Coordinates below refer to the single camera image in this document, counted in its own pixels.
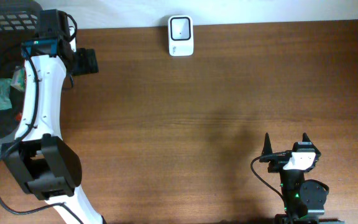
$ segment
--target black mount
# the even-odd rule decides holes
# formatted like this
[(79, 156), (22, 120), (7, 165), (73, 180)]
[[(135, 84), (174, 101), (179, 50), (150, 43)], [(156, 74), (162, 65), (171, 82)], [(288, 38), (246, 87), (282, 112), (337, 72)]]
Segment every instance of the black mount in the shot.
[[(289, 169), (283, 167), (288, 163), (293, 152), (315, 152), (313, 165), (307, 170)], [(269, 173), (280, 173), (281, 191), (286, 201), (285, 211), (290, 214), (294, 223), (318, 224), (319, 217), (324, 215), (324, 204), (329, 187), (317, 180), (305, 180), (304, 173), (311, 171), (321, 156), (320, 151), (303, 133), (302, 142), (294, 143), (292, 150), (274, 154), (269, 134), (265, 135), (265, 144), (259, 162), (268, 162)], [(288, 215), (277, 215), (277, 224), (289, 223)]]
[[(2, 145), (1, 154), (12, 145)], [(80, 158), (59, 137), (44, 134), (41, 140), (20, 142), (4, 163), (26, 194), (39, 200), (74, 195), (81, 184)]]
[(65, 64), (67, 74), (85, 75), (98, 73), (99, 67), (94, 49), (71, 49), (70, 27), (67, 14), (56, 9), (40, 11), (37, 33), (31, 40), (25, 41), (30, 56), (49, 55), (60, 57)]

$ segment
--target blue part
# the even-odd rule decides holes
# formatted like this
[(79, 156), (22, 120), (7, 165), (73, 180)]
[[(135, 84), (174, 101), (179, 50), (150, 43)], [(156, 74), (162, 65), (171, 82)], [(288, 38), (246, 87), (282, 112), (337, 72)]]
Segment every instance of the blue part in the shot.
[(57, 55), (57, 39), (44, 39), (44, 40), (28, 40), (25, 41), (23, 46), (27, 49), (29, 54), (31, 55), (31, 49), (36, 46), (44, 46), (49, 45), (50, 46), (50, 53), (49, 55)]

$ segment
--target white device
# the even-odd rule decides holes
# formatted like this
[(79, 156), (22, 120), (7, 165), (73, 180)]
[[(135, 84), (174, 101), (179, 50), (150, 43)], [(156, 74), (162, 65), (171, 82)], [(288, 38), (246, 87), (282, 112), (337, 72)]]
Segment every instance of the white device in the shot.
[(168, 43), (171, 56), (189, 56), (194, 52), (193, 20), (190, 16), (168, 19)]
[[(312, 145), (311, 142), (298, 142), (301, 145)], [(316, 153), (313, 152), (291, 152), (291, 158), (283, 167), (284, 170), (307, 170), (314, 162)]]

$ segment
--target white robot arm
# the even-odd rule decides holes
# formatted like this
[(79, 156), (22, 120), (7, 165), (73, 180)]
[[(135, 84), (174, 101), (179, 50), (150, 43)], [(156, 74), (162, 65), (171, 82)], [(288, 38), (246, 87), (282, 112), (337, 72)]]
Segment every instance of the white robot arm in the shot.
[[(30, 52), (32, 64), (27, 58), (24, 64), (26, 71), (24, 109), (15, 139), (21, 138), (29, 129), (30, 131), (18, 144), (20, 150), (9, 154), (4, 158), (4, 162), (25, 193), (34, 194), (39, 200), (45, 200), (47, 204), (64, 203), (80, 219), (79, 222), (67, 209), (55, 206), (54, 208), (66, 223), (106, 223), (86, 198), (80, 185), (79, 158), (64, 144), (60, 132), (60, 96), (67, 71), (71, 70), (70, 75), (75, 69), (79, 70), (79, 73), (94, 73), (95, 69), (84, 71), (83, 66), (76, 63), (89, 61), (90, 64), (96, 63), (96, 57), (84, 58), (75, 54), (76, 30), (71, 27), (68, 31), (67, 15), (64, 12), (42, 11), (40, 32), (42, 26), (46, 26), (47, 32), (52, 29), (51, 34), (44, 33), (39, 39), (23, 44), (23, 47), (28, 49), (26, 53)], [(68, 35), (62, 38), (59, 36), (61, 33), (68, 34), (68, 32), (70, 32), (69, 37), (74, 38), (69, 39)], [(85, 57), (92, 57), (92, 51), (87, 55), (89, 51), (81, 50), (82, 56), (85, 54)], [(29, 127), (34, 113), (36, 113), (34, 125)], [(2, 146), (1, 154), (4, 153), (4, 147), (6, 149), (9, 145)], [(39, 154), (43, 154), (44, 158), (36, 159), (35, 156)]]

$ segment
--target wood grain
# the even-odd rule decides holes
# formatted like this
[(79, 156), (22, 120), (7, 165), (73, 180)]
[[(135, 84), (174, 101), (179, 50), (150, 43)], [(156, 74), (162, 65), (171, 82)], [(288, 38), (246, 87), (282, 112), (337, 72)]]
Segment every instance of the wood grain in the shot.
[[(358, 223), (358, 21), (196, 26), (195, 53), (173, 58), (166, 28), (80, 30), (100, 72), (62, 94), (65, 142), (108, 223), (216, 223), (283, 213), (249, 169), (303, 132), (322, 152), (306, 175), (328, 184), (326, 218)], [(279, 176), (257, 172), (273, 186)], [(2, 166), (13, 208), (43, 205)], [(63, 223), (55, 210), (0, 223)]]

